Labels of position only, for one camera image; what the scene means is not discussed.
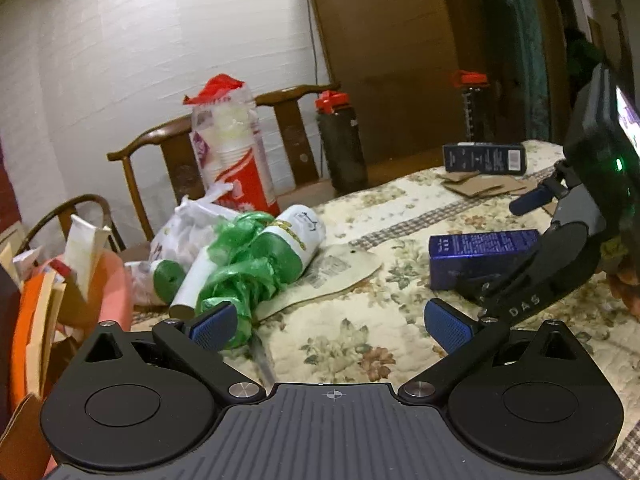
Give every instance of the black water bottle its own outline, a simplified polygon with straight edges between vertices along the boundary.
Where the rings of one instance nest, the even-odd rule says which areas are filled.
[[[323,92],[316,100],[316,109],[332,186],[338,194],[366,189],[367,165],[349,96],[344,92]]]

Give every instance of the red bottle cap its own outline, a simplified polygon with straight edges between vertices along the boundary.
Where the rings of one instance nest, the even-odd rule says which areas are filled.
[[[489,78],[486,74],[481,74],[479,72],[458,70],[453,76],[453,85],[456,88],[463,86],[486,87],[489,86]]]
[[[335,92],[327,90],[320,94],[320,98],[316,99],[316,109],[325,114],[334,113],[334,107],[349,104],[349,95],[344,92]]]

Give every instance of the chair backrest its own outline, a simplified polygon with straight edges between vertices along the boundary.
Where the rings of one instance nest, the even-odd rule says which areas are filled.
[[[142,203],[136,177],[133,174],[131,155],[142,146],[150,144],[160,146],[162,156],[164,156],[164,163],[169,172],[169,180],[174,189],[175,199],[179,202],[183,196],[188,195],[192,200],[196,200],[204,196],[204,184],[202,183],[196,156],[193,153],[190,133],[191,115],[185,115],[147,130],[119,152],[107,153],[107,160],[111,162],[122,161],[127,187],[129,187],[129,193],[133,200],[133,207],[148,241],[154,238],[154,232]]]
[[[258,95],[255,98],[257,106],[273,108],[296,186],[303,186],[318,180],[318,171],[311,146],[306,137],[298,100],[308,94],[319,94],[338,88],[340,88],[340,83],[324,86],[301,85]],[[185,115],[147,130],[119,152],[107,153],[107,159],[111,162],[122,161],[136,215],[140,220],[142,231],[149,241],[153,239],[154,232],[145,212],[140,190],[138,190],[131,165],[131,155],[142,146],[150,144],[160,146],[176,201],[180,202],[185,195],[196,200],[204,196],[205,189],[193,152],[190,133],[191,116]]]
[[[35,238],[36,234],[38,234],[38,232],[55,217],[58,217],[60,228],[62,229],[66,240],[66,238],[69,236],[69,230],[71,229],[71,215],[78,214],[78,209],[76,208],[77,205],[87,202],[94,202],[102,209],[102,221],[100,227],[110,227],[111,231],[113,232],[113,238],[115,238],[115,244],[111,237],[109,239],[111,249],[113,249],[114,252],[123,251],[125,249],[124,243],[122,242],[122,238],[120,238],[120,234],[116,229],[116,226],[113,224],[113,220],[111,219],[111,209],[109,208],[109,203],[100,195],[86,194],[76,196],[71,200],[67,200],[65,203],[60,204],[57,208],[52,209],[46,215],[44,215],[43,218],[41,218],[40,221],[33,227],[33,229],[31,229],[27,233],[16,254],[20,254],[21,252],[27,250],[29,244]]]
[[[318,170],[316,170],[316,162],[306,136],[298,100],[308,94],[319,94],[338,88],[340,83],[324,86],[300,85],[261,94],[255,98],[256,106],[273,108],[296,186],[318,181]]]

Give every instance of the blue gripper pad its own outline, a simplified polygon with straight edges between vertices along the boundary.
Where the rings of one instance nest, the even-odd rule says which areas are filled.
[[[437,298],[424,307],[424,327],[447,354],[471,341],[477,326],[473,319]]]
[[[219,352],[236,334],[237,328],[236,307],[225,301],[190,321],[186,335],[205,350]]]

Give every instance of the red lid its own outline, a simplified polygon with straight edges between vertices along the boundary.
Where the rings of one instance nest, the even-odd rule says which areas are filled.
[[[489,78],[486,74],[479,72],[467,72],[458,70],[453,76],[453,85],[457,88],[462,86],[489,86]]]
[[[320,98],[316,99],[316,109],[325,114],[334,112],[334,107],[348,105],[349,95],[344,92],[335,92],[327,90],[320,94]]]
[[[241,88],[243,84],[244,83],[242,81],[233,79],[227,74],[218,74],[207,81],[207,84],[204,85],[204,88],[200,90],[200,93],[196,95],[196,97],[190,98],[185,96],[182,104],[201,105],[211,103],[221,97],[224,97],[230,91]]]

